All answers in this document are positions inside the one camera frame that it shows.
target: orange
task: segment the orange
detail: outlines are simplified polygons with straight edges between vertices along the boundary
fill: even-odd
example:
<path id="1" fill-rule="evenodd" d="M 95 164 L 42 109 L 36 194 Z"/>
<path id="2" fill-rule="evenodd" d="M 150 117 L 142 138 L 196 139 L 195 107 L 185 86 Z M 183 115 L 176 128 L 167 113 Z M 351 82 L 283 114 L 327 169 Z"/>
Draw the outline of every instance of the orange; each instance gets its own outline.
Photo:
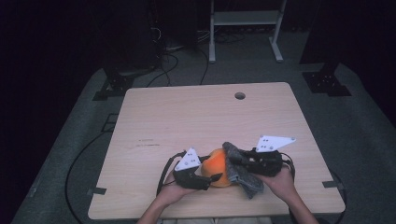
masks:
<path id="1" fill-rule="evenodd" d="M 210 177 L 212 175 L 222 173 L 220 180 L 212 182 L 214 187 L 228 187 L 231 182 L 228 180 L 226 168 L 225 168 L 225 150 L 223 148 L 218 148 L 213 150 L 209 154 L 209 158 L 202 162 L 201 174 L 202 176 Z"/>

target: gray cloth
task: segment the gray cloth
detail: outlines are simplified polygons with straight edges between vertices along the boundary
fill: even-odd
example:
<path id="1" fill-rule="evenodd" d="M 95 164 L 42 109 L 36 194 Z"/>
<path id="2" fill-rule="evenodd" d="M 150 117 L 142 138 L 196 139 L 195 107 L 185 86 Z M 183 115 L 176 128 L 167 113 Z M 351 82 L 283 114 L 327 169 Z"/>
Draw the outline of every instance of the gray cloth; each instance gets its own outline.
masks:
<path id="1" fill-rule="evenodd" d="M 263 192 L 264 184 L 258 177 L 249 173 L 244 166 L 232 164 L 230 162 L 229 158 L 237 158 L 242 161 L 248 161 L 249 158 L 241 153 L 243 150 L 237 148 L 229 142 L 223 143 L 222 147 L 226 152 L 225 166 L 228 179 L 232 183 L 238 183 L 245 191 L 249 199 L 252 199 L 257 192 Z"/>

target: dark background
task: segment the dark background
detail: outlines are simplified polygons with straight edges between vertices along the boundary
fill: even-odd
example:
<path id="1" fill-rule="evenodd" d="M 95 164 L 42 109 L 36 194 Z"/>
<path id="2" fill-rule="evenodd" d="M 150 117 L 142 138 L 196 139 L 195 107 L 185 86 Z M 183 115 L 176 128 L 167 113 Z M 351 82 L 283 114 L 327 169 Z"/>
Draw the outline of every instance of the dark background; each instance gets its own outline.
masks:
<path id="1" fill-rule="evenodd" d="M 2 223 L 10 222 L 18 210 L 91 75 L 109 59 L 114 66 L 156 64 L 158 50 L 149 25 L 189 42 L 183 32 L 193 36 L 191 31 L 208 28 L 208 3 L 2 1 Z M 230 3 L 236 10 L 276 7 L 257 0 Z M 227 4 L 217 1 L 218 8 Z M 287 32 L 311 30 L 301 63 L 336 57 L 359 75 L 393 124 L 395 9 L 389 0 L 289 0 L 282 24 Z"/>

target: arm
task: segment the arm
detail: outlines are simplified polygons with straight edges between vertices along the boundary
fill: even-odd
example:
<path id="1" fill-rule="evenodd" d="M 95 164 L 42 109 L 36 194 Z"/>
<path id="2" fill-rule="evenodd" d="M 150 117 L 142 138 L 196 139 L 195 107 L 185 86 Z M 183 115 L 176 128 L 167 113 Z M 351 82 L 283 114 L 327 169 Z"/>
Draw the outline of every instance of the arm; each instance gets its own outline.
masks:
<path id="1" fill-rule="evenodd" d="M 148 207 L 143 216 L 137 221 L 138 224 L 155 224 L 157 219 L 160 217 L 163 210 L 172 203 L 177 203 L 189 193 L 193 193 L 196 189 L 184 189 L 177 183 L 174 183 L 175 178 L 171 172 L 166 177 L 165 184 L 161 189 L 161 192 L 154 199 L 151 205 Z"/>
<path id="2" fill-rule="evenodd" d="M 257 175 L 271 191 L 283 202 L 285 202 L 290 211 L 294 214 L 298 223 L 318 224 L 318 221 L 309 211 L 303 202 L 303 199 L 294 187 L 291 172 L 288 166 L 284 166 L 279 174 L 274 177 Z"/>

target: person's left hand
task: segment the person's left hand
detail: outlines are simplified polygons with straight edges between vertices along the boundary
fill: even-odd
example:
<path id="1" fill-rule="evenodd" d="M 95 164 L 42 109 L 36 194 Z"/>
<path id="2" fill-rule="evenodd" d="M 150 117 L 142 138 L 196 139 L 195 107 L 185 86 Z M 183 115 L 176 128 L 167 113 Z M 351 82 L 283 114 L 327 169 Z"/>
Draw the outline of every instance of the person's left hand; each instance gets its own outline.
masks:
<path id="1" fill-rule="evenodd" d="M 177 203 L 185 195 L 195 191 L 197 191 L 197 189 L 185 189 L 178 185 L 175 181 L 175 177 L 173 176 L 173 172 L 171 172 L 166 177 L 163 188 L 158 194 L 156 200 L 161 200 L 163 204 L 170 205 L 172 203 Z"/>

